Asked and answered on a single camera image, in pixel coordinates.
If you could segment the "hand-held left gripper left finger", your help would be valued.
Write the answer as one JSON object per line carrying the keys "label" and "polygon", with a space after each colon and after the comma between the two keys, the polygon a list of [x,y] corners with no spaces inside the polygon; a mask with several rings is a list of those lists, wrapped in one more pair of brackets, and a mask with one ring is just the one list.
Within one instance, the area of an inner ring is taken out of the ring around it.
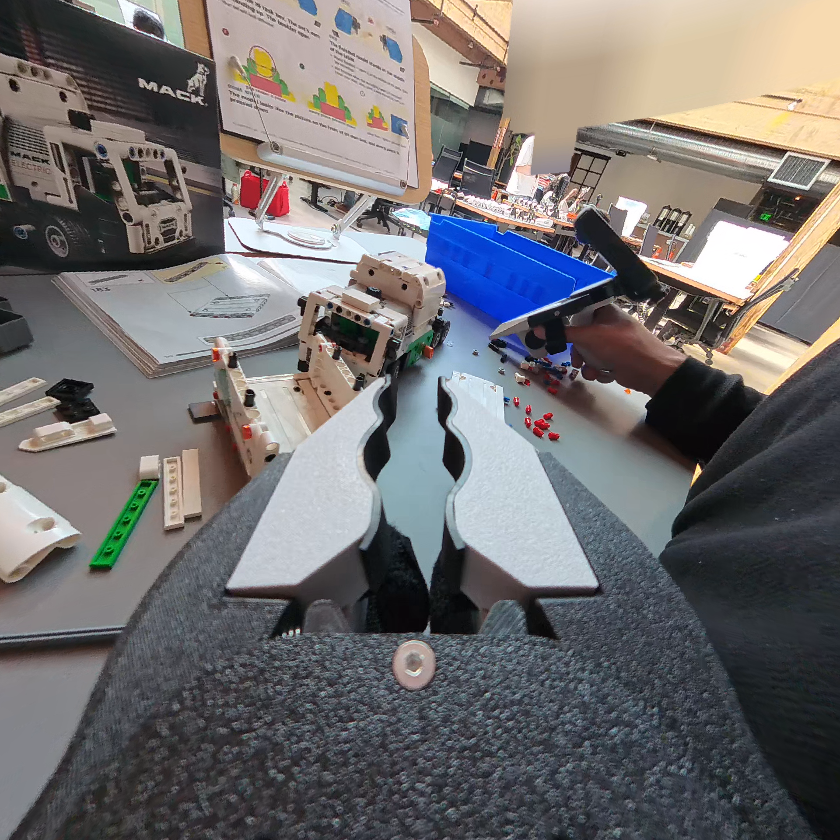
{"label": "hand-held left gripper left finger", "polygon": [[400,552],[377,478],[391,457],[392,378],[362,390],[303,443],[279,477],[225,585],[227,606],[280,606],[325,632],[369,629]]}

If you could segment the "pile of mixed lego pieces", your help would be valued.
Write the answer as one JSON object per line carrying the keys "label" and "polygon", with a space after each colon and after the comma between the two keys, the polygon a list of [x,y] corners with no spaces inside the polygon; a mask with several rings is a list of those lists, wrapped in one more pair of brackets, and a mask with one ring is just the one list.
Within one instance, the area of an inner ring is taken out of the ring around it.
{"label": "pile of mixed lego pieces", "polygon": [[550,357],[536,358],[520,353],[521,347],[509,340],[491,339],[488,349],[499,355],[502,366],[506,365],[515,373],[526,375],[530,379],[530,385],[539,385],[552,396],[567,391],[580,375],[568,361],[556,362]]}

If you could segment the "person's right forearm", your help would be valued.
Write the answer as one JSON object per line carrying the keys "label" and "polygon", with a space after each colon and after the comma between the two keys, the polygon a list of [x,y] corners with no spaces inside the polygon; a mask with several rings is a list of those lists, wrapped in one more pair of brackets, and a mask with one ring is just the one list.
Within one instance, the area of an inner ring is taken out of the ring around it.
{"label": "person's right forearm", "polygon": [[705,466],[764,394],[686,358],[646,404],[646,425],[697,465]]}

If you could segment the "white lego garbage body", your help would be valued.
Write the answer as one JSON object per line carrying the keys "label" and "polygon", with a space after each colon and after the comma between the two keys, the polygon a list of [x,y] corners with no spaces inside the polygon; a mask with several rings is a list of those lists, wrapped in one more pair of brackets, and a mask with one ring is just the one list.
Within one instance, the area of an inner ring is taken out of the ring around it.
{"label": "white lego garbage body", "polygon": [[213,399],[248,480],[295,448],[373,382],[354,373],[338,344],[314,336],[308,369],[247,377],[233,346],[217,337],[212,348]]}

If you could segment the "white and green lego truck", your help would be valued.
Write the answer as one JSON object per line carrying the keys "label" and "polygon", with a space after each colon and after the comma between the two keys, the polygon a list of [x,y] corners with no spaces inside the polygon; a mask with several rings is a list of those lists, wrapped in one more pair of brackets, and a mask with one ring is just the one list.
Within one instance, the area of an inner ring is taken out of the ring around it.
{"label": "white and green lego truck", "polygon": [[396,377],[445,343],[444,272],[395,251],[364,255],[347,287],[324,287],[298,300],[298,364],[313,371],[319,345],[340,349],[341,360],[365,381]]}

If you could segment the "lego instruction booklet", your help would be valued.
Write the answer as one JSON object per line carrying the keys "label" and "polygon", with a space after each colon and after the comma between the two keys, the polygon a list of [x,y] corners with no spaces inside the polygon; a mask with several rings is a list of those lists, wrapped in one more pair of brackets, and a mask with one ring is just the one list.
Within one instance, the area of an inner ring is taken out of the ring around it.
{"label": "lego instruction booklet", "polygon": [[148,378],[298,345],[306,291],[257,260],[215,255],[165,269],[63,272],[54,282]]}

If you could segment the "white curved lego panel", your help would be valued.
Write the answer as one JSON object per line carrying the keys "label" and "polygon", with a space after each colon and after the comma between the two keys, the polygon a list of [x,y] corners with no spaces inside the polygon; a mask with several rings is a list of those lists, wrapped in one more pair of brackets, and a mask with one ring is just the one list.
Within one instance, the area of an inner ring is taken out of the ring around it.
{"label": "white curved lego panel", "polygon": [[1,580],[22,580],[55,549],[69,549],[81,533],[68,520],[1,476]]}

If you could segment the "person's right hand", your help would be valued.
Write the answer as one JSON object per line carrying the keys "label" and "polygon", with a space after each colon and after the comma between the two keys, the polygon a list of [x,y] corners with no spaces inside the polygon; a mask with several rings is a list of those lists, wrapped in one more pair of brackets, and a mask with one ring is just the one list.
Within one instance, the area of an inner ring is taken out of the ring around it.
{"label": "person's right hand", "polygon": [[583,379],[615,382],[647,396],[654,396],[687,360],[612,304],[595,310],[590,324],[566,328],[565,335],[572,366]]}

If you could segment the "blue plastic bin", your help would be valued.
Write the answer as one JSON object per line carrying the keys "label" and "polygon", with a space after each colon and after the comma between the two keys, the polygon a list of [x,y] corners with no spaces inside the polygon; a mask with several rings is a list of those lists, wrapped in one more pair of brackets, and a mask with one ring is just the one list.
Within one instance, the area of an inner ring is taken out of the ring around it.
{"label": "blue plastic bin", "polygon": [[493,224],[430,217],[426,262],[444,272],[447,294],[498,322],[608,278],[596,268]]}

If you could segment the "black framed window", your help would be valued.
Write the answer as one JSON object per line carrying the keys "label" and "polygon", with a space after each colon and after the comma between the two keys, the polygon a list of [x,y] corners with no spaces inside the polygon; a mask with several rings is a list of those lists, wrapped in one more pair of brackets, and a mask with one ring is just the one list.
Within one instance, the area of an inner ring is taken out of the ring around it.
{"label": "black framed window", "polygon": [[612,156],[591,150],[574,149],[570,162],[570,185],[577,188],[577,197],[594,199],[600,180]]}

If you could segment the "long wooden work table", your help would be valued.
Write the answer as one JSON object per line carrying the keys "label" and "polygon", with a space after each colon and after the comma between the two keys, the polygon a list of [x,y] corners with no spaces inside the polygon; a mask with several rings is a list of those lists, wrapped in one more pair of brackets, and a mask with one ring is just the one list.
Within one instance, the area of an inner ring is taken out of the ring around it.
{"label": "long wooden work table", "polygon": [[477,215],[494,224],[534,230],[573,230],[574,220],[566,216],[560,218],[547,215],[533,203],[504,203],[492,198],[482,198],[467,194],[458,194],[452,211],[463,211]]}

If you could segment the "wooden clipboard stand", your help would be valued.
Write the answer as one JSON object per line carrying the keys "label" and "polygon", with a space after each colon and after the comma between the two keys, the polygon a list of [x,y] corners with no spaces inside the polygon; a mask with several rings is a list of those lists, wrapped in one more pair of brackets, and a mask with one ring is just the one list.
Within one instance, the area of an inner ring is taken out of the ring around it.
{"label": "wooden clipboard stand", "polygon": [[417,187],[408,187],[401,196],[381,194],[380,192],[360,192],[358,200],[351,209],[338,218],[331,218],[331,228],[316,228],[305,225],[291,225],[288,219],[268,219],[268,206],[289,175],[299,176],[306,181],[322,183],[327,186],[348,187],[349,182],[336,175],[312,173],[298,166],[282,164],[280,167],[265,160],[261,154],[272,151],[275,142],[258,143],[237,133],[219,133],[220,148],[223,154],[232,160],[269,174],[269,186],[260,198],[253,216],[246,217],[234,233],[246,236],[241,238],[247,255],[265,253],[268,256],[302,256],[314,259],[343,261],[336,256],[337,249],[350,243],[350,232],[357,228],[362,216],[368,214],[377,202],[395,201],[405,205],[422,202],[430,192],[432,185],[433,153],[431,143],[431,117],[428,103],[431,91],[427,60],[422,47],[413,38],[414,66],[414,124],[411,152],[416,162]]}

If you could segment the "red bag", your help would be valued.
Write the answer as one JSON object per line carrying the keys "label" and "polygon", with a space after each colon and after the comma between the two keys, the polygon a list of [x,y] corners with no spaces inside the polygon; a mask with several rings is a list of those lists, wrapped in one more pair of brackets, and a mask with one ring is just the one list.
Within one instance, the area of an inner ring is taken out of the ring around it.
{"label": "red bag", "polygon": [[[238,187],[238,203],[247,211],[253,213],[262,198],[268,192],[269,177],[265,177],[250,169],[242,171]],[[290,196],[288,183],[284,181],[278,187],[267,208],[267,215],[284,217],[290,212]]]}

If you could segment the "printed instruction sheet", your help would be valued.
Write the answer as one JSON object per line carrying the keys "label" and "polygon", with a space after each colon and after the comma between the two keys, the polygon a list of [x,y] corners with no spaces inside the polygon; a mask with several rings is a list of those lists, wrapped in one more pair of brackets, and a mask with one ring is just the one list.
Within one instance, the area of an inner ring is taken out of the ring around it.
{"label": "printed instruction sheet", "polygon": [[205,2],[222,129],[366,192],[418,187],[411,5]]}

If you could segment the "wall air vent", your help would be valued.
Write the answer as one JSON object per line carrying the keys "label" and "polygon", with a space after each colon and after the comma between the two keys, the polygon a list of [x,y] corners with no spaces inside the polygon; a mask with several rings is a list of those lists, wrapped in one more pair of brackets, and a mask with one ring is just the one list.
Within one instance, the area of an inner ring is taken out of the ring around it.
{"label": "wall air vent", "polygon": [[830,164],[830,159],[787,151],[765,181],[774,186],[808,192]]}

